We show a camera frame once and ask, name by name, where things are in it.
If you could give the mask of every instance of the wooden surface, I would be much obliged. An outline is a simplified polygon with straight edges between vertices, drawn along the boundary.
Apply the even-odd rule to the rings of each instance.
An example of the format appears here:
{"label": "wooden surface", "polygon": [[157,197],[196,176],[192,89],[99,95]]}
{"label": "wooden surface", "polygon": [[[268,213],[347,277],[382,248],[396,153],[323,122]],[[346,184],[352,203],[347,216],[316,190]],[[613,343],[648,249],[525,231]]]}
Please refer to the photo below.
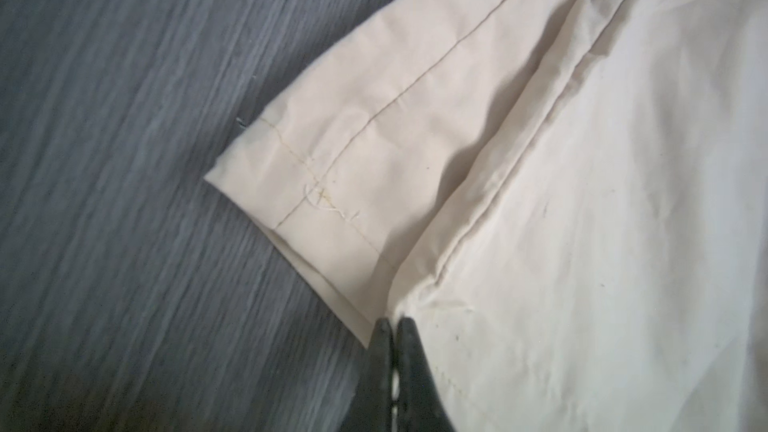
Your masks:
{"label": "wooden surface", "polygon": [[0,430],[334,430],[362,347],[202,181],[390,0],[0,0]]}

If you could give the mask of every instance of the beige fabric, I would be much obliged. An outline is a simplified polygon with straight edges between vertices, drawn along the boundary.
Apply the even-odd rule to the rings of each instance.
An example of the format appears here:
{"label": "beige fabric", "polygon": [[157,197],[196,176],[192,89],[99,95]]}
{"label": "beige fabric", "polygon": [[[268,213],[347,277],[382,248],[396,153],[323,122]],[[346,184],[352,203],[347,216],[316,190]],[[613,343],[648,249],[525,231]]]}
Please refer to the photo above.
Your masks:
{"label": "beige fabric", "polygon": [[459,430],[768,430],[767,31],[768,0],[396,0],[206,179],[363,343],[413,316]]}

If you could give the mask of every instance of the fabric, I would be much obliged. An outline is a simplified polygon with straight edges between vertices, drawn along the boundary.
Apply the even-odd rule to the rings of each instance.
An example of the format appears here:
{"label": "fabric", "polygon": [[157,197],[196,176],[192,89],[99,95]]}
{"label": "fabric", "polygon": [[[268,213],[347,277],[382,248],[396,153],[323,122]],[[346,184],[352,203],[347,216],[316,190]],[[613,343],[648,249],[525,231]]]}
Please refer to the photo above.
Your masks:
{"label": "fabric", "polygon": [[459,430],[765,430],[766,5],[396,0],[206,178]]}

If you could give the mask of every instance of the white fabric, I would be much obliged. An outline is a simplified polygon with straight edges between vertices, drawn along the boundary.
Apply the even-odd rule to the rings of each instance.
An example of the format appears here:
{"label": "white fabric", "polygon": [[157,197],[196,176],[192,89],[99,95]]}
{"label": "white fabric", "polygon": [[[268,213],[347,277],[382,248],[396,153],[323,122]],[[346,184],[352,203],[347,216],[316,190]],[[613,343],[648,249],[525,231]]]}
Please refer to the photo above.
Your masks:
{"label": "white fabric", "polygon": [[206,179],[459,430],[768,430],[766,104],[768,0],[396,0]]}

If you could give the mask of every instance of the wrinkled fabric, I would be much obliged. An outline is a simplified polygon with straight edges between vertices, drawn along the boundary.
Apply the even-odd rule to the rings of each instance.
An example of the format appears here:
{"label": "wrinkled fabric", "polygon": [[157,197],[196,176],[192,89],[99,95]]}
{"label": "wrinkled fabric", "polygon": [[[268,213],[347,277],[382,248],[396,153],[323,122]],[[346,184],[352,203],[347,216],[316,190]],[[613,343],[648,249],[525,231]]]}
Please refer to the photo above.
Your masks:
{"label": "wrinkled fabric", "polygon": [[768,430],[768,0],[396,0],[206,179],[459,430]]}

